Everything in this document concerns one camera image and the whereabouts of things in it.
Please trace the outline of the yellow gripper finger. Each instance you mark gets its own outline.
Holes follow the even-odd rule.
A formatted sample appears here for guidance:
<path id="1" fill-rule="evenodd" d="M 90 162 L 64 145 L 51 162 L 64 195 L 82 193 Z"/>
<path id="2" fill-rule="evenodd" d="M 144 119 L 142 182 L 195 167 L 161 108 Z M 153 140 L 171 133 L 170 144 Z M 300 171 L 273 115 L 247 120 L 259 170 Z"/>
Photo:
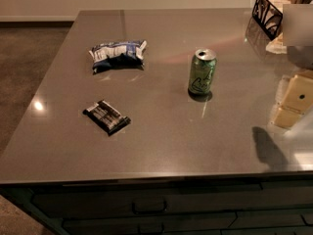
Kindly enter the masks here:
<path id="1" fill-rule="evenodd" d="M 284 75 L 279 82 L 272 123 L 292 128 L 313 105 L 313 70 Z"/>

